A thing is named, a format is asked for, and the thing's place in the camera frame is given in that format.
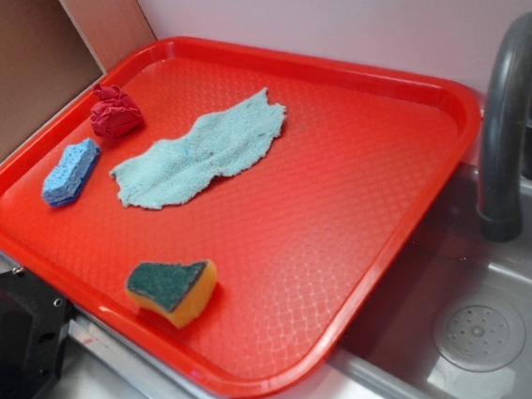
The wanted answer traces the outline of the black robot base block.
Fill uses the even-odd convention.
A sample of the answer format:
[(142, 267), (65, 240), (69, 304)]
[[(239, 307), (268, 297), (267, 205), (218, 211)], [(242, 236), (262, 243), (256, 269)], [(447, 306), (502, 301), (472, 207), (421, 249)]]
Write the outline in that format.
[(58, 381), (71, 310), (31, 271), (0, 274), (0, 399), (39, 399)]

